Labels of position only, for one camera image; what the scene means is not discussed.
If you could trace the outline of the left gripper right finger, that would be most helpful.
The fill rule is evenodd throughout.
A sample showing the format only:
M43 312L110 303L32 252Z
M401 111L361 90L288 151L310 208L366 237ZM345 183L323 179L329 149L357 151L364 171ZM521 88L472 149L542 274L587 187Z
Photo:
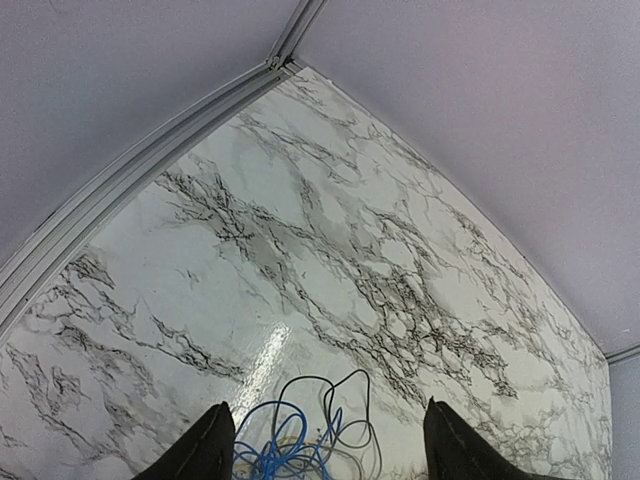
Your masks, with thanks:
M522 479L446 402L429 399L423 421L429 479Z

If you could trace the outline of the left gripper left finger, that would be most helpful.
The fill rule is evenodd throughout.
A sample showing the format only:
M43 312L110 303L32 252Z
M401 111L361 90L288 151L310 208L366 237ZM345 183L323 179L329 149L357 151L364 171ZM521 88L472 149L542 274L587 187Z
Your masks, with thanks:
M135 480L230 480L235 424L227 402L211 406Z

